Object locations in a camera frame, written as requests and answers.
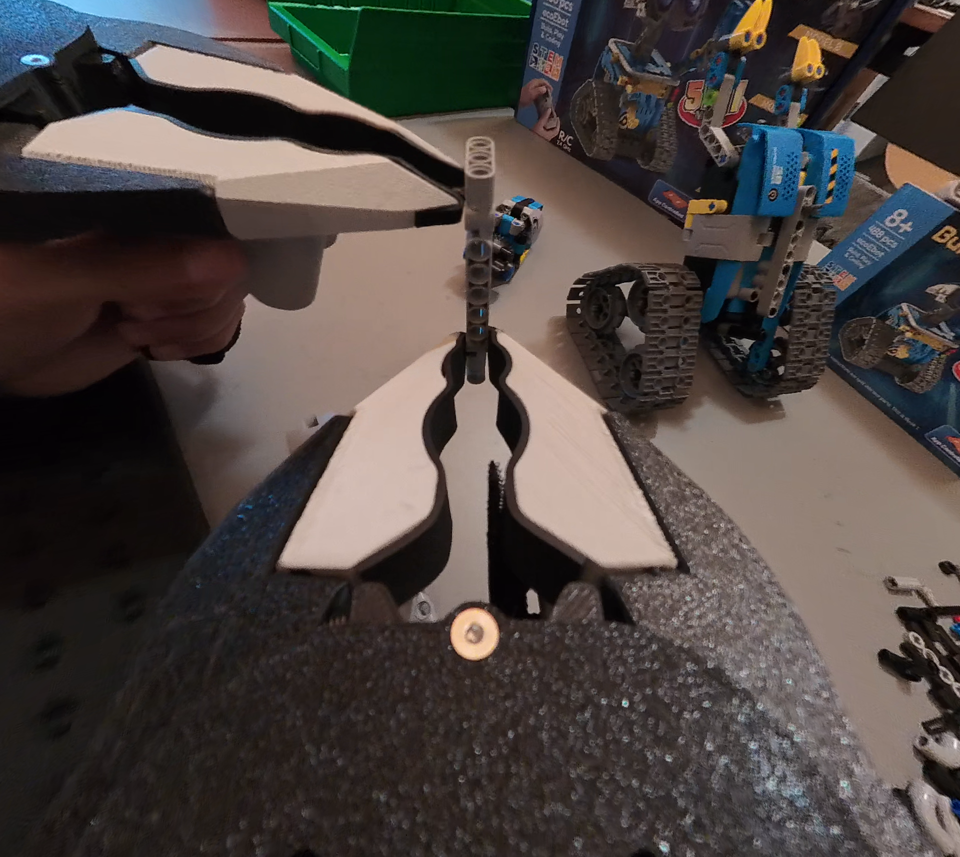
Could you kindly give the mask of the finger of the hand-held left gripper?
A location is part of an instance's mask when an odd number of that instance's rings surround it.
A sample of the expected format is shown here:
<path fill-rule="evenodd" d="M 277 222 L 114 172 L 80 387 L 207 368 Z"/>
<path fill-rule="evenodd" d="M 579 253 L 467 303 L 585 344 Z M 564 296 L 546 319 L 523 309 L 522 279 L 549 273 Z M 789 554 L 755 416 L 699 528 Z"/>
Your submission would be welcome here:
<path fill-rule="evenodd" d="M 335 115 L 366 138 L 396 137 L 399 149 L 334 151 L 292 138 L 218 136 L 138 109 L 109 109 L 45 126 L 26 158 L 195 179 L 213 192 L 228 231 L 373 231 L 460 223 L 463 203 L 427 164 L 449 156 L 372 112 Z"/>
<path fill-rule="evenodd" d="M 127 97 L 215 136 L 382 156 L 448 191 L 465 187 L 463 167 L 406 126 L 296 74 L 153 45 L 128 60 Z"/>

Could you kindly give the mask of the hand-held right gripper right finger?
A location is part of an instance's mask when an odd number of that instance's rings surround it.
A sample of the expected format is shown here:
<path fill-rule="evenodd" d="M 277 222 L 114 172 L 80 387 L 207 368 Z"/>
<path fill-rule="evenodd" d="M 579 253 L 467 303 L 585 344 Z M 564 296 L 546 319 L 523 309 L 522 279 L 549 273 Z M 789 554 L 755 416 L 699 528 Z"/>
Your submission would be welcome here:
<path fill-rule="evenodd" d="M 507 503 L 523 529 L 598 570 L 674 570 L 678 558 L 615 440 L 607 411 L 504 333 L 491 333 Z"/>

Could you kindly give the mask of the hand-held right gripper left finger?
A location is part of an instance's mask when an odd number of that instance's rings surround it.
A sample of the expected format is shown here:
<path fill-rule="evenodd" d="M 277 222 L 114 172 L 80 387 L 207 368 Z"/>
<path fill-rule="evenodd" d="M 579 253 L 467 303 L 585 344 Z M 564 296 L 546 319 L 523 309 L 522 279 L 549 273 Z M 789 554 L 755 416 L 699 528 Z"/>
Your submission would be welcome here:
<path fill-rule="evenodd" d="M 448 336 L 354 408 L 278 570 L 360 573 L 414 539 L 441 509 L 446 482 L 425 428 L 449 388 L 443 364 L 456 343 Z"/>

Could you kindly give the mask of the grey holed beam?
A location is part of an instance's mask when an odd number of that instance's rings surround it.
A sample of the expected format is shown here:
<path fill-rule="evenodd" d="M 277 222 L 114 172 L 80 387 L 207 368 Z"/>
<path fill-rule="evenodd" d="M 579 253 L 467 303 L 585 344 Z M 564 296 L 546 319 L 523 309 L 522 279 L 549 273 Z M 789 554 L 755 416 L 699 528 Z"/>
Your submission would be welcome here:
<path fill-rule="evenodd" d="M 493 278 L 496 183 L 496 149 L 493 139 L 478 135 L 466 141 L 463 172 L 464 373 L 469 383 L 482 384 L 486 375 Z"/>

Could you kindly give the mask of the blue tracked toy robot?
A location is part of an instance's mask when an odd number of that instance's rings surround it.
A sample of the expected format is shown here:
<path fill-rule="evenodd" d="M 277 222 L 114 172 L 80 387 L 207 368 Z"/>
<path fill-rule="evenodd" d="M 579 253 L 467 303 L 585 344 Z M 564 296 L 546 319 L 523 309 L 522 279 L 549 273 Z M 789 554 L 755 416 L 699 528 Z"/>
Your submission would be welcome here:
<path fill-rule="evenodd" d="M 846 212 L 853 139 L 800 127 L 825 73 L 818 42 L 798 38 L 774 124 L 732 138 L 723 119 L 761 49 L 772 0 L 751 0 L 691 54 L 705 70 L 698 134 L 710 156 L 686 205 L 681 263 L 618 263 L 567 296 L 570 335 L 601 402 L 634 415 L 683 403 L 701 339 L 741 395 L 774 399 L 816 386 L 829 358 L 836 291 L 807 259 L 815 228 Z"/>

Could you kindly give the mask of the pile of small building pieces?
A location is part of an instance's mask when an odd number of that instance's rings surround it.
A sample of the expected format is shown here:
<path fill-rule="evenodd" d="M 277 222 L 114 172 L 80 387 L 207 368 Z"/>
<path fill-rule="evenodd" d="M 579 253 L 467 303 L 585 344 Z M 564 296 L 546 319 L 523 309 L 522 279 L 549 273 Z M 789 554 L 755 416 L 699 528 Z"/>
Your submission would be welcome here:
<path fill-rule="evenodd" d="M 900 793 L 920 829 L 941 855 L 959 854 L 959 606 L 940 603 L 914 577 L 886 575 L 891 594 L 916 598 L 895 609 L 902 629 L 897 649 L 882 648 L 879 666 L 904 683 L 926 688 L 935 708 L 913 741 L 920 775 Z"/>

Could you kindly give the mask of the grey desk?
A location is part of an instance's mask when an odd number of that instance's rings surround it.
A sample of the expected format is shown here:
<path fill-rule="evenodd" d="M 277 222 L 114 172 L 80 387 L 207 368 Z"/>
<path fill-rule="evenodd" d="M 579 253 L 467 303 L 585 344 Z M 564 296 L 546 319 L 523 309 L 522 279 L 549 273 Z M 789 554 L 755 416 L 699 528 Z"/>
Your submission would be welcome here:
<path fill-rule="evenodd" d="M 500 198 L 544 204 L 532 255 L 498 289 L 491 320 L 588 394 L 566 323 L 583 273 L 625 261 L 679 262 L 681 231 L 519 125 L 511 112 L 410 119 L 462 160 L 477 134 L 496 145 Z M 463 325 L 461 227 L 347 235 L 326 252 L 313 305 L 248 299 L 242 335 L 218 366 L 152 365 L 211 525 L 282 461 L 311 417 L 343 414 Z M 903 787 L 927 690 L 882 670 L 902 640 L 883 586 L 921 581 L 939 603 L 958 583 L 958 478 L 834 372 L 774 402 L 736 392 L 701 351 L 690 397 L 631 419 L 732 519 L 774 572 L 827 665 L 876 772 Z"/>

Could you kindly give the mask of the person's left hand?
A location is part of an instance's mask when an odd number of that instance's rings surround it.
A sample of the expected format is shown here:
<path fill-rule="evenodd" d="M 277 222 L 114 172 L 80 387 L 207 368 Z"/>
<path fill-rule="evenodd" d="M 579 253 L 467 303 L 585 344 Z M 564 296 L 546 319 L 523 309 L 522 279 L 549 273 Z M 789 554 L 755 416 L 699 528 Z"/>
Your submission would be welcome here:
<path fill-rule="evenodd" d="M 65 395 L 143 355 L 220 352 L 242 321 L 247 284 L 245 254 L 228 239 L 3 243 L 2 395 Z"/>

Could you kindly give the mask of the green plastic bin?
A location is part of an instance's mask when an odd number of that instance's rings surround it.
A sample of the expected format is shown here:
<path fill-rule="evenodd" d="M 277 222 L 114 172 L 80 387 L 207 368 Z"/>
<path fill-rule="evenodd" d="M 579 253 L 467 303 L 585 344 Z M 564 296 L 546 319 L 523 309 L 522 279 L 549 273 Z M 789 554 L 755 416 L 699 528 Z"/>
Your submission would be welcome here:
<path fill-rule="evenodd" d="M 267 0 L 270 25 L 322 86 L 391 118 L 512 107 L 528 0 Z"/>

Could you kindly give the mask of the black blue motor assembly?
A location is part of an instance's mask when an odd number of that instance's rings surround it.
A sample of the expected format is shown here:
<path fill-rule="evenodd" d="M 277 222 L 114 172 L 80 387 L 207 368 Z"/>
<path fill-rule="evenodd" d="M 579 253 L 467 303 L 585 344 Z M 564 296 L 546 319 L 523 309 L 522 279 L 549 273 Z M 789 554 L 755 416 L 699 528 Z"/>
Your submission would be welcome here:
<path fill-rule="evenodd" d="M 515 195 L 493 211 L 491 285 L 510 283 L 528 257 L 544 222 L 544 205 L 531 197 Z"/>

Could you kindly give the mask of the black perforated mat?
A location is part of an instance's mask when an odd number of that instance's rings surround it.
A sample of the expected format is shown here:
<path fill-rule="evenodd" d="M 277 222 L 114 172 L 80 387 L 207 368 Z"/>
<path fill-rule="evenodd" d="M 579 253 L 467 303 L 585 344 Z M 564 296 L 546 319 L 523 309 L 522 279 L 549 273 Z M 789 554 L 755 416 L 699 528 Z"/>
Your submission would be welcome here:
<path fill-rule="evenodd" d="M 86 756 L 144 627 L 208 535 L 146 364 L 1 414 L 1 843 Z"/>

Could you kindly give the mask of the small robot kit box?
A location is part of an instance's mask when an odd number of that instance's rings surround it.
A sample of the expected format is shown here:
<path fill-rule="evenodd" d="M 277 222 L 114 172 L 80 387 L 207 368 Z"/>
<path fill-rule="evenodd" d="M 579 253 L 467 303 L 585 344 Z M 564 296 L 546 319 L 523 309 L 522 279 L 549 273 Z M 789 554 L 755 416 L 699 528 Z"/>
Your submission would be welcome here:
<path fill-rule="evenodd" d="M 959 473 L 959 182 L 904 184 L 819 263 L 829 367 Z"/>

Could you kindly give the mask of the large black board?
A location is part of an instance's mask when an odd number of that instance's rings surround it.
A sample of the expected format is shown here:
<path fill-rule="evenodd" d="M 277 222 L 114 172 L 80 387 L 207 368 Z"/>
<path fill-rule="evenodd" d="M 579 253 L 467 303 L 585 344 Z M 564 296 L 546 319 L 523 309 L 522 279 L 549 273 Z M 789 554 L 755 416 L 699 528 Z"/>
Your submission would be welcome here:
<path fill-rule="evenodd" d="M 958 175 L 958 13 L 906 58 L 851 119 L 890 144 Z"/>

